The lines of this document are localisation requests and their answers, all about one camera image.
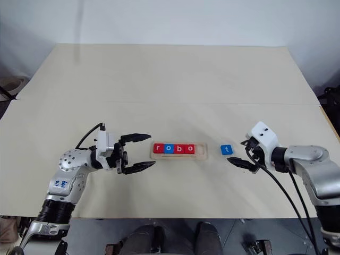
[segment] black cable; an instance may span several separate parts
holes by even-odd
[[[289,202],[291,203],[291,205],[292,205],[292,207],[293,207],[293,209],[294,209],[294,211],[295,211],[297,217],[299,218],[299,221],[300,221],[300,223],[301,223],[301,225],[302,225],[304,231],[306,232],[306,234],[307,234],[309,240],[312,242],[312,244],[314,244],[314,241],[313,241],[311,235],[309,234],[309,232],[308,232],[306,226],[304,225],[304,223],[303,223],[303,221],[302,221],[302,218],[301,218],[301,215],[300,215],[298,209],[296,208],[296,206],[295,206],[293,200],[291,199],[291,197],[289,196],[289,194],[287,193],[287,191],[285,190],[285,188],[281,185],[281,183],[279,182],[279,180],[278,180],[275,176],[273,176],[273,174],[272,174],[265,166],[262,166],[262,165],[261,165],[260,163],[258,163],[255,159],[253,159],[253,157],[250,155],[250,153],[249,153],[248,150],[245,150],[245,153],[246,153],[247,156],[250,158],[250,160],[253,161],[253,163],[254,163],[255,165],[257,165],[258,167],[260,167],[263,171],[265,171],[265,172],[266,172],[266,173],[274,180],[274,182],[279,186],[279,188],[282,190],[282,192],[286,195],[286,197],[287,197],[287,199],[289,200]]]
[[[86,137],[88,137],[90,135],[90,133],[92,133],[94,130],[96,130],[97,128],[99,128],[100,126],[103,126],[103,122],[98,123],[97,125],[95,125],[89,132],[86,133],[86,135],[83,136],[83,138],[78,142],[78,144],[76,145],[76,149],[79,149],[79,147],[81,146],[81,144],[84,142],[84,140],[86,139]]]
[[[296,183],[296,180],[295,180],[295,178],[294,178],[294,176],[293,176],[293,173],[292,173],[291,171],[288,171],[288,173],[289,173],[289,176],[290,176],[291,179],[292,179],[292,182],[293,182],[293,184],[294,184],[294,187],[295,187],[295,189],[296,189],[296,192],[297,192],[297,194],[299,195],[300,201],[301,201],[302,206],[303,206],[304,213],[306,214],[306,218],[307,218],[307,222],[308,222],[308,225],[309,225],[309,230],[310,230],[310,233],[311,233],[311,237],[312,237],[313,240],[314,240],[314,250],[315,250],[315,253],[316,253],[317,255],[320,255],[320,252],[319,252],[319,249],[318,249],[318,245],[317,245],[317,240],[316,240],[315,233],[314,233],[314,229],[313,229],[313,226],[312,226],[312,222],[311,222],[311,220],[310,220],[310,216],[309,216],[309,213],[308,213],[306,204],[304,203],[304,200],[303,200],[303,198],[302,198],[302,195],[301,195],[301,192],[300,192],[300,190],[299,190],[299,187],[298,187],[298,185],[297,185],[297,183]]]

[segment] white wall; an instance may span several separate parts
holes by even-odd
[[[288,46],[319,86],[340,70],[339,0],[0,0],[0,75],[55,43]]]

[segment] floor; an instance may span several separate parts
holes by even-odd
[[[312,246],[297,219],[73,219],[65,241],[69,255],[104,254],[105,246],[118,242],[137,227],[147,224],[162,226],[165,235],[177,232],[194,239],[196,225],[209,221],[219,231],[224,254],[248,254],[245,240],[270,239],[274,255],[314,255]],[[325,247],[319,221],[312,219],[319,249]]]

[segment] table surface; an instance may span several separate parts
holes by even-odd
[[[296,217],[264,172],[220,153],[231,144],[246,158],[240,142],[258,121],[282,145],[320,145],[340,164],[339,142],[285,47],[59,44],[17,99],[0,121],[2,215],[36,216],[60,155],[99,122],[116,140],[152,135],[127,144],[130,163],[149,160],[153,141],[206,142],[209,158],[91,173],[74,217]],[[302,210],[289,176],[274,174]]]

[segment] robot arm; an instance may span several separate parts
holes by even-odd
[[[155,163],[147,161],[126,167],[128,155],[124,151],[125,143],[143,141],[151,136],[123,135],[114,143],[113,135],[105,131],[105,125],[101,123],[98,127],[100,130],[95,146],[79,149],[78,145],[76,149],[68,150],[60,156],[57,172],[49,183],[42,209],[25,233],[20,247],[16,247],[12,254],[20,254],[20,250],[25,255],[65,254],[67,243],[61,239],[70,228],[71,214],[86,187],[88,174],[102,168],[107,171],[117,168],[119,174],[132,174]]]
[[[322,225],[329,254],[340,254],[340,168],[329,159],[328,151],[320,146],[281,147],[276,134],[259,122],[247,135],[247,151],[268,170],[300,176]],[[241,158],[229,158],[232,164],[253,173],[259,169]]]

